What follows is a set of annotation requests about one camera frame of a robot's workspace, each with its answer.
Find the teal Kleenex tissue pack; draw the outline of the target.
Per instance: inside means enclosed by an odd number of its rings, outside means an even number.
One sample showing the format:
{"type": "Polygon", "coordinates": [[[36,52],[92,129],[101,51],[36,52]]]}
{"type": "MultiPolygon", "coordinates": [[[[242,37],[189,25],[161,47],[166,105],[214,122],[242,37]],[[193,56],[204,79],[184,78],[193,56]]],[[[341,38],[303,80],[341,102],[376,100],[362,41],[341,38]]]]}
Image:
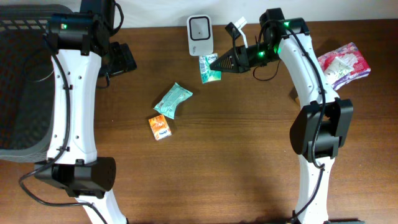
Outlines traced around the teal Kleenex tissue pack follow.
{"type": "Polygon", "coordinates": [[[200,76],[202,84],[221,80],[221,72],[210,68],[210,65],[218,59],[218,54],[199,56],[200,76]]]}

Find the white conditioner tube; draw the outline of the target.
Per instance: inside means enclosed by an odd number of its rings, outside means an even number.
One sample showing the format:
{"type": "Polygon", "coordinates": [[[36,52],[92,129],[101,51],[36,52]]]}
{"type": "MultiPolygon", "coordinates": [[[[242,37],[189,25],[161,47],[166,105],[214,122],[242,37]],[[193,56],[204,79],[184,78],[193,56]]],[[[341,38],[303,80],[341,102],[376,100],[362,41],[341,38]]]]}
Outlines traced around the white conditioner tube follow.
{"type": "Polygon", "coordinates": [[[320,72],[325,91],[325,99],[323,99],[317,74],[310,62],[304,58],[303,67],[292,74],[294,87],[290,92],[290,98],[301,108],[313,101],[319,104],[333,102],[335,98],[339,98],[336,92],[337,86],[341,85],[343,79],[348,78],[355,71],[356,62],[358,59],[353,54],[331,57],[326,68],[320,72]]]}

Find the teal wet wipes pack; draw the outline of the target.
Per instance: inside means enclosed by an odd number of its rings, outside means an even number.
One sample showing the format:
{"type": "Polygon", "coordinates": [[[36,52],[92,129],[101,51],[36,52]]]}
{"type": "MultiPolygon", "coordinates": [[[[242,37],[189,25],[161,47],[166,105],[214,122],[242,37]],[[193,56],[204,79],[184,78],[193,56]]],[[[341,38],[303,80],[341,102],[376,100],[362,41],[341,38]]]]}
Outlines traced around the teal wet wipes pack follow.
{"type": "Polygon", "coordinates": [[[160,114],[170,119],[174,119],[177,106],[181,102],[190,98],[192,95],[192,92],[186,90],[185,88],[181,87],[177,82],[175,82],[173,87],[154,106],[154,109],[160,114]]]}

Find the red purple tissue pack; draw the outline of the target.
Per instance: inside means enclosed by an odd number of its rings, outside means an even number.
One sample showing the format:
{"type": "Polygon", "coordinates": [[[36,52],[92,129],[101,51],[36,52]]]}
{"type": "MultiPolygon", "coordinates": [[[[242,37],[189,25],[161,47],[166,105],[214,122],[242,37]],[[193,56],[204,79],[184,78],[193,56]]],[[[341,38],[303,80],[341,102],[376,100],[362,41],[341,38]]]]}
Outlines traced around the red purple tissue pack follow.
{"type": "Polygon", "coordinates": [[[326,82],[337,91],[342,86],[368,76],[371,68],[357,46],[350,42],[318,57],[326,82]]]}

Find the orange tissue pack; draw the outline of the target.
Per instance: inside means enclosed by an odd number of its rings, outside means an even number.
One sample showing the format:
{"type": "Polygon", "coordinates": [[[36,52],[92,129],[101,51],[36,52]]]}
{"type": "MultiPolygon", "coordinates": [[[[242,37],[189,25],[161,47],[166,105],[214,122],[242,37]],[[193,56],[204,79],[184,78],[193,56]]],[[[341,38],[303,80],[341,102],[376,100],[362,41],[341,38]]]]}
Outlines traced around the orange tissue pack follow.
{"type": "Polygon", "coordinates": [[[149,125],[157,141],[172,135],[167,120],[162,114],[149,119],[149,125]]]}

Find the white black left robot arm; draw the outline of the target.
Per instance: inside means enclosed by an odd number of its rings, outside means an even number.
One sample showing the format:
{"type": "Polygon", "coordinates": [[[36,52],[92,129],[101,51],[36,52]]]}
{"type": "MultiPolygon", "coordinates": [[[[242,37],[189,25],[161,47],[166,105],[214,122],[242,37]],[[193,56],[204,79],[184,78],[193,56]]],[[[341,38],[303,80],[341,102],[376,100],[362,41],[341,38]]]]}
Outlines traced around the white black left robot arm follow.
{"type": "Polygon", "coordinates": [[[44,35],[55,73],[53,127],[34,175],[66,191],[93,223],[127,223],[113,192],[116,161],[97,155],[94,135],[98,78],[137,67],[129,47],[111,41],[121,13],[115,1],[82,1],[78,12],[52,15],[44,35]]]}

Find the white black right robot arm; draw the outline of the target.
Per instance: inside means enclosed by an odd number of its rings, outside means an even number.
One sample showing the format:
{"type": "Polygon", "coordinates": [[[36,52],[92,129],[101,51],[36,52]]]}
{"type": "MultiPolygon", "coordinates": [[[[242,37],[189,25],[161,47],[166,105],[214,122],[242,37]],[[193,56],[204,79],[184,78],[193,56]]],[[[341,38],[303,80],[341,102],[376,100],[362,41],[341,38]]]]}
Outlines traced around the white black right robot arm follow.
{"type": "Polygon", "coordinates": [[[254,45],[234,44],[210,64],[212,70],[244,73],[280,60],[293,81],[300,113],[290,128],[290,143],[298,155],[298,202],[287,223],[329,223],[327,196],[330,172],[344,146],[353,104],[342,100],[324,77],[304,19],[286,19],[282,9],[268,9],[259,18],[254,45]]]}

